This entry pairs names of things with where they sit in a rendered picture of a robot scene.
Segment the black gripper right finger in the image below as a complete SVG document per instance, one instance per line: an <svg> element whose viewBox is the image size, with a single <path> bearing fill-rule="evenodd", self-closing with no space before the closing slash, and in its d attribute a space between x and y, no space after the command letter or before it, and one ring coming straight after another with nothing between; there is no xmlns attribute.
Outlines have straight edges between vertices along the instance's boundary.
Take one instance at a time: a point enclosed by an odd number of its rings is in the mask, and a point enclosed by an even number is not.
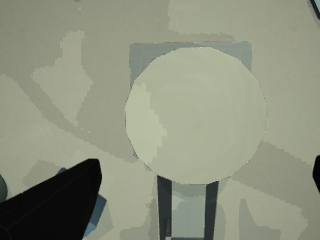
<svg viewBox="0 0 320 240"><path fill-rule="evenodd" d="M316 156L315 167L313 167L313 181L315 181L317 191L320 193L320 155Z"/></svg>

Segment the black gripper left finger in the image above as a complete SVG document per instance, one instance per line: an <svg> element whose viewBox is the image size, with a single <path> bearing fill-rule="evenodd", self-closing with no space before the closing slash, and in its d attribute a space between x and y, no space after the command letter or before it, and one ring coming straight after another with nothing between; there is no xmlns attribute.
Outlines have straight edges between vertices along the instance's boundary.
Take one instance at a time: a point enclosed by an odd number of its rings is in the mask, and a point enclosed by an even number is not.
<svg viewBox="0 0 320 240"><path fill-rule="evenodd" d="M0 203L0 240L83 240L101 183L88 159Z"/></svg>

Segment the small blue block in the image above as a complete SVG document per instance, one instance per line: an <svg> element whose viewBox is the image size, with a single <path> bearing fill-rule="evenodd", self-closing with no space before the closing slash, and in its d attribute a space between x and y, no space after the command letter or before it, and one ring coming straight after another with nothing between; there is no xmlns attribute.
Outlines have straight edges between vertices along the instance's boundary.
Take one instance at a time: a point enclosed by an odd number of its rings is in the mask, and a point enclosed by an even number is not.
<svg viewBox="0 0 320 240"><path fill-rule="evenodd" d="M59 172L56 173L56 175L59 175L59 173L67 171L67 168L61 168ZM84 236L88 236L89 233L93 231L93 229L96 229L97 221L99 221L101 217L101 213L103 213L105 207L105 199L103 199L103 196L99 195L96 200L95 209L93 209L93 213L91 215L91 221L89 221L87 229L85 229ZM84 239L83 236L83 239Z"/></svg>

